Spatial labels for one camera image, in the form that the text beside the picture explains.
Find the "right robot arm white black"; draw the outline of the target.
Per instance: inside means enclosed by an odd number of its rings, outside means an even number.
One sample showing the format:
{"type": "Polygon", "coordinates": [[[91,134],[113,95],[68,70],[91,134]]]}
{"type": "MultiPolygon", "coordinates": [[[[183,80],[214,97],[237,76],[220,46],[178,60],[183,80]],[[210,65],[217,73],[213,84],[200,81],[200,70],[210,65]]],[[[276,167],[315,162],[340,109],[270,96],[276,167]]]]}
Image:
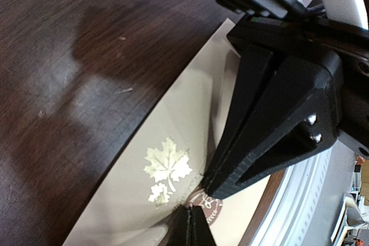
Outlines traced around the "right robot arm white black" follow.
{"type": "Polygon", "coordinates": [[[225,199],[341,141],[368,157],[364,0],[216,0],[244,17],[225,129],[202,179],[225,199]]]}

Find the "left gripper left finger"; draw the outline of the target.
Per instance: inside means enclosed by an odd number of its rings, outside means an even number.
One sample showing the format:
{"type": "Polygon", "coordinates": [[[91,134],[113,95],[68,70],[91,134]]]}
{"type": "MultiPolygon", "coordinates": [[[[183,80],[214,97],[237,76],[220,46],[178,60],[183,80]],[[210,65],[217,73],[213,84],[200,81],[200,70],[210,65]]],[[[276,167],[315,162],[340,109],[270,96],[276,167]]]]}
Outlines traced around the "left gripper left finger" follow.
{"type": "Polygon", "coordinates": [[[191,240],[191,207],[179,206],[169,225],[165,245],[185,246],[191,240]]]}

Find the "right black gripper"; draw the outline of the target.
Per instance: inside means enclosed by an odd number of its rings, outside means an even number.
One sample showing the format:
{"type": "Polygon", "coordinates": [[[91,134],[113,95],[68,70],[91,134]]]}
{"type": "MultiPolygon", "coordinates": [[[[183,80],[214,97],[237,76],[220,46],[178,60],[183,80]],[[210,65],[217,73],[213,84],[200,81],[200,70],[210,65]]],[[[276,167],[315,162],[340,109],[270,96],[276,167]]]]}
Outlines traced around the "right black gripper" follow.
{"type": "Polygon", "coordinates": [[[254,43],[297,54],[312,54],[325,47],[339,55],[344,75],[340,141],[358,154],[368,153],[367,30],[325,18],[283,21],[244,17],[227,38],[239,52],[254,43]]]}

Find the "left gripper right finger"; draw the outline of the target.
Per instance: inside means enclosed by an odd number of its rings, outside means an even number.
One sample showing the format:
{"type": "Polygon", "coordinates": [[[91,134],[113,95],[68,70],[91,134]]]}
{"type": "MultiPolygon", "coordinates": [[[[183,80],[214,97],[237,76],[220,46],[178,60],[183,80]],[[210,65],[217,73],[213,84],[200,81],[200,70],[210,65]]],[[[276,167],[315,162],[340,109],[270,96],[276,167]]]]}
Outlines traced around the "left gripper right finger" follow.
{"type": "Polygon", "coordinates": [[[206,221],[203,209],[200,206],[191,206],[190,245],[216,245],[210,227],[206,221]]]}

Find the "brown kraft envelope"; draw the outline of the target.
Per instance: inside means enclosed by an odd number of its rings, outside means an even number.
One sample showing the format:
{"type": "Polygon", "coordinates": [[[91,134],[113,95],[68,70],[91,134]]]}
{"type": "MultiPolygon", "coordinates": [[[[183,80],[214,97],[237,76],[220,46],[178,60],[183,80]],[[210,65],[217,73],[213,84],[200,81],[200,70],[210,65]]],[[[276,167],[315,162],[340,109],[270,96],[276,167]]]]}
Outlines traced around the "brown kraft envelope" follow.
{"type": "MultiPolygon", "coordinates": [[[[223,134],[239,55],[225,20],[158,102],[67,237],[66,245],[163,245],[174,211],[200,189],[223,134]]],[[[240,245],[269,178],[223,200],[217,245],[240,245]]]]}

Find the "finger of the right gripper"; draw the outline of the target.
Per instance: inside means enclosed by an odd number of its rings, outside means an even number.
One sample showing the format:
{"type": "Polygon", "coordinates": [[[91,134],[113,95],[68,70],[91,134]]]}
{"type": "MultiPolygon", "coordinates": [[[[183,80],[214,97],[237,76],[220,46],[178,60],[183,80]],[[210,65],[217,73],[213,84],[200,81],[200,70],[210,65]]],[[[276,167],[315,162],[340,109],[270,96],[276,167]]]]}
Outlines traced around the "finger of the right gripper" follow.
{"type": "Polygon", "coordinates": [[[225,199],[330,148],[342,119],[342,86],[336,53],[288,56],[211,173],[207,194],[225,199]]]}
{"type": "Polygon", "coordinates": [[[216,171],[221,168],[236,137],[244,126],[259,88],[270,72],[273,52],[267,48],[250,44],[242,52],[236,75],[235,87],[228,111],[227,121],[220,142],[204,174],[202,185],[210,184],[216,171]]]}

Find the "round brown seal sticker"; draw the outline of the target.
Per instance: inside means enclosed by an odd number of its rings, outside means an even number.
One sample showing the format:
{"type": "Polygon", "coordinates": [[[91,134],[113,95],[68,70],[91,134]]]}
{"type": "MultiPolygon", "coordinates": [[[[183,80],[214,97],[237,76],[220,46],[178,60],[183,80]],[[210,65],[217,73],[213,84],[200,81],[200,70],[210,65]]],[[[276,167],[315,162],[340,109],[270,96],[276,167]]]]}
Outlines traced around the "round brown seal sticker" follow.
{"type": "Polygon", "coordinates": [[[199,206],[209,226],[215,223],[223,208],[223,200],[209,196],[203,188],[191,193],[186,204],[199,206]]]}

